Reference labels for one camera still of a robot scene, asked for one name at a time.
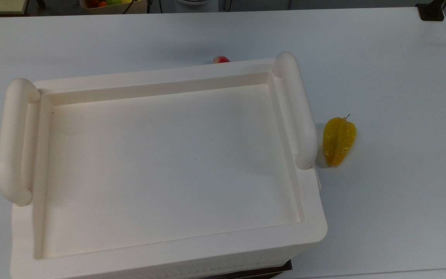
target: white tray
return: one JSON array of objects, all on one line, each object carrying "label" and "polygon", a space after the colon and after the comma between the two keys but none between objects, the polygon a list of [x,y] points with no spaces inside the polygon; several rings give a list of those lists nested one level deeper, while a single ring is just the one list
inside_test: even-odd
[{"label": "white tray", "polygon": [[12,276],[185,279],[283,265],[326,233],[316,152],[290,53],[17,79],[0,139],[0,187],[16,203]]}]

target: black object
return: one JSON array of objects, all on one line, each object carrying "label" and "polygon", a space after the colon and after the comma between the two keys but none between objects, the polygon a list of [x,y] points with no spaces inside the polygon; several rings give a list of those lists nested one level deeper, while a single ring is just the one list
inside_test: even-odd
[{"label": "black object", "polygon": [[46,9],[46,3],[44,0],[37,0],[37,5],[39,5],[39,8],[45,10]]},{"label": "black object", "polygon": [[443,21],[443,9],[446,6],[446,0],[433,0],[429,4],[416,4],[419,16],[423,21]]},{"label": "black object", "polygon": [[200,279],[270,279],[288,270],[292,270],[292,261],[286,262],[281,267],[244,270],[228,274],[203,277]]},{"label": "black object", "polygon": [[129,8],[132,6],[133,2],[135,2],[135,0],[132,0],[129,4],[129,6],[127,7],[127,9],[125,9],[124,14],[126,14],[129,11]]}]

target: red fruit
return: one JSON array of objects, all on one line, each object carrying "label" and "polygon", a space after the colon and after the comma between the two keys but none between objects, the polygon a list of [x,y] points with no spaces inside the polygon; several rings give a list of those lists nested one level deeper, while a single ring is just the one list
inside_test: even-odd
[{"label": "red fruit", "polygon": [[217,63],[226,63],[226,62],[230,62],[230,60],[228,60],[228,58],[226,58],[225,56],[216,56],[213,59],[213,63],[217,64]]}]

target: fruit basket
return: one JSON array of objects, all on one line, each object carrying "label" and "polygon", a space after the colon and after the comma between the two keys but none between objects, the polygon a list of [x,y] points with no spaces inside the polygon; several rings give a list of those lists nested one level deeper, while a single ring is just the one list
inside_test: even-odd
[{"label": "fruit basket", "polygon": [[8,87],[14,279],[189,279],[283,265],[327,231],[291,53]]},{"label": "fruit basket", "polygon": [[128,0],[80,0],[85,14],[122,14],[128,9],[129,14],[146,14],[147,0],[135,0],[132,5]]}]

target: tray handle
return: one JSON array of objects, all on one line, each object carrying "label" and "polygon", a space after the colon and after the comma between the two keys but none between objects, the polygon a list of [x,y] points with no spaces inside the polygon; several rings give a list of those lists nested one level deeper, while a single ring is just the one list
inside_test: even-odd
[{"label": "tray handle", "polygon": [[292,114],[297,127],[299,154],[295,158],[295,165],[299,169],[309,169],[316,160],[317,131],[306,90],[302,81],[297,60],[290,52],[282,52],[276,57],[273,74],[283,80]]},{"label": "tray handle", "polygon": [[18,206],[28,205],[32,193],[22,182],[22,152],[27,105],[37,103],[41,93],[25,78],[17,78],[6,91],[0,133],[0,189]]}]

